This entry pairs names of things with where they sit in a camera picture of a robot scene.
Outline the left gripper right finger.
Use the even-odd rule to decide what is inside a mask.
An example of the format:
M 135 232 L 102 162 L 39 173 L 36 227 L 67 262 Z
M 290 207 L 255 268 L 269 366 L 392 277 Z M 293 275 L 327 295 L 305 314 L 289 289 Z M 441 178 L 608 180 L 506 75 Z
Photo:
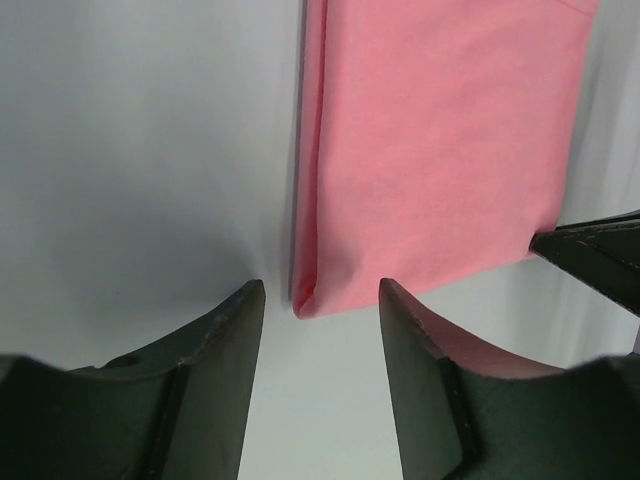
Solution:
M 639 358 L 562 369 L 501 349 L 379 285 L 380 326 L 407 479 L 635 479 Z

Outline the pink t shirt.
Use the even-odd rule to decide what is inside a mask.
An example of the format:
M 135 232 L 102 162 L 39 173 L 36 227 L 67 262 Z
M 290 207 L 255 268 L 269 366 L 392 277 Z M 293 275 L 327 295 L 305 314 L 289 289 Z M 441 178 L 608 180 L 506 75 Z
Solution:
M 595 1 L 310 1 L 300 318 L 523 260 L 560 217 Z

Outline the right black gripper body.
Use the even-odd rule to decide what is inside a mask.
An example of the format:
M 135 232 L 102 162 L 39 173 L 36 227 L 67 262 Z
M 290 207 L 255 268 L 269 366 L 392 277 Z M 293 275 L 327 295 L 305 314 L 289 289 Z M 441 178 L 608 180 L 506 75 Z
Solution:
M 639 314 L 638 211 L 538 233 L 529 250 Z

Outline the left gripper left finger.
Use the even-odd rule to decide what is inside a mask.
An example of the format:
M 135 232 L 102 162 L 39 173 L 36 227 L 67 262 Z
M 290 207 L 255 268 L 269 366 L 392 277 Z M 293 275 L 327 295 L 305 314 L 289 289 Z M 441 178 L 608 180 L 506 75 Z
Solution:
M 102 367 L 1 358 L 5 479 L 234 479 L 265 308 L 259 280 Z

